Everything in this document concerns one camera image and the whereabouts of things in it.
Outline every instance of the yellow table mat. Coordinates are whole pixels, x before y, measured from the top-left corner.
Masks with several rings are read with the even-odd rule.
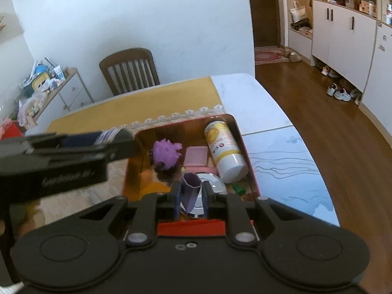
[[[55,120],[47,132],[93,132],[215,105],[222,105],[219,94],[212,79],[203,77],[119,96]]]

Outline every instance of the wooden chair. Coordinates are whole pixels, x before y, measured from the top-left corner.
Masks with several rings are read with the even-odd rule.
[[[99,63],[113,95],[159,85],[152,54],[147,49],[119,51]]]

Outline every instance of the marble table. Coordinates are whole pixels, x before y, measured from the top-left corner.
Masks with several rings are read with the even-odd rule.
[[[211,78],[224,109],[237,121],[260,194],[339,225],[316,163],[268,92],[248,74]]]

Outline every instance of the shoe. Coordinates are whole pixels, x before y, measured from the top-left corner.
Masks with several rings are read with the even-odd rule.
[[[352,99],[356,99],[360,94],[361,92],[358,89],[353,89],[350,93],[350,96]]]
[[[359,94],[355,99],[355,105],[359,106],[359,104],[361,103],[361,99],[362,99],[362,94]]]
[[[344,88],[334,93],[334,97],[340,101],[350,101],[351,96],[346,92]]]
[[[296,52],[292,52],[290,54],[290,62],[295,63],[295,62],[300,62],[302,61],[302,57],[298,55]]]
[[[332,77],[332,78],[338,78],[338,77],[340,76],[340,75],[339,75],[336,71],[334,71],[332,68],[329,70],[328,75],[329,75],[330,77]]]
[[[332,85],[328,86],[327,94],[330,95],[330,96],[333,96],[334,93],[335,93],[337,90],[338,90],[338,86],[337,86],[336,84],[332,84]]]
[[[321,74],[328,76],[329,73],[329,66],[324,66],[323,70],[321,71]]]

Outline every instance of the doormat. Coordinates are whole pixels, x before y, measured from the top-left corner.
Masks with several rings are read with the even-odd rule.
[[[254,49],[254,61],[255,65],[270,64],[289,62],[288,58],[285,58],[284,50],[278,47],[256,47]]]

